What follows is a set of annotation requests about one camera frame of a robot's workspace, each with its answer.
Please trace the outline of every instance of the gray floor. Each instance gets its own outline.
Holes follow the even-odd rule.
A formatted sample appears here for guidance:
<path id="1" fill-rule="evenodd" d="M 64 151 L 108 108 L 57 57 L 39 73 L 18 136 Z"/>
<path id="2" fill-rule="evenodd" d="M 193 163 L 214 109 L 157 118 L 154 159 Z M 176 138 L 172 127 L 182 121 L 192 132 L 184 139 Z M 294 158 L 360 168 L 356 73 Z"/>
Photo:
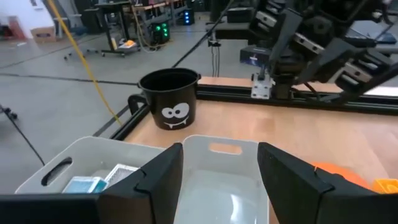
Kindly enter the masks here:
<path id="1" fill-rule="evenodd" d="M 98 80 L 138 82 L 145 74 L 172 66 L 204 34 L 205 21 L 194 26 L 172 29 L 172 42 L 152 54 L 139 52 L 126 58 L 117 55 L 87 55 Z M 103 36 L 80 40 L 87 47 L 105 49 Z M 221 41 L 222 77 L 249 78 L 258 68 L 239 63 L 239 51 L 244 40 Z M 67 40 L 40 44 L 28 42 L 0 43 L 0 74 L 45 75 L 63 78 L 84 78 L 88 75 L 75 55 L 68 61 L 63 57 L 71 51 Z M 212 73 L 211 53 L 206 44 L 197 49 L 181 65 L 200 72 Z M 398 86 L 398 82 L 388 85 Z M 140 90 L 135 86 L 101 84 L 106 99 L 115 112 L 126 105 L 127 97 Z M 92 135 L 111 117 L 92 83 L 42 78 L 7 77 L 0 75 L 0 102 L 19 115 L 18 125 L 32 141 L 45 162 L 48 162 L 74 140 Z M 128 114 L 122 117 L 127 120 Z M 111 126 L 104 135 L 116 130 Z M 0 115 L 0 194 L 10 194 L 40 168 L 34 153 L 5 116 Z"/>

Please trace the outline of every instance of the wooden table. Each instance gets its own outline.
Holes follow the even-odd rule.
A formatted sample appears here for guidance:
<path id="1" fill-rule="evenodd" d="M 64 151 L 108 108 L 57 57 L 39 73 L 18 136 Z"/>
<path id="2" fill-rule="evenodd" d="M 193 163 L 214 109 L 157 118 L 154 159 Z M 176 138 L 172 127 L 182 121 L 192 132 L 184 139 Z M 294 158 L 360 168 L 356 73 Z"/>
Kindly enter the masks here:
<path id="1" fill-rule="evenodd" d="M 250 86 L 247 79 L 203 77 L 200 83 Z M 318 91 L 341 91 L 332 84 L 312 84 Z M 379 87 L 373 95 L 398 96 L 398 88 Z M 149 114 L 125 139 L 168 147 L 192 134 L 263 141 L 307 162 L 349 168 L 368 183 L 398 179 L 398 117 L 307 110 L 264 105 L 198 101 L 195 122 L 182 130 L 159 129 Z M 270 212 L 271 223 L 277 223 Z"/>

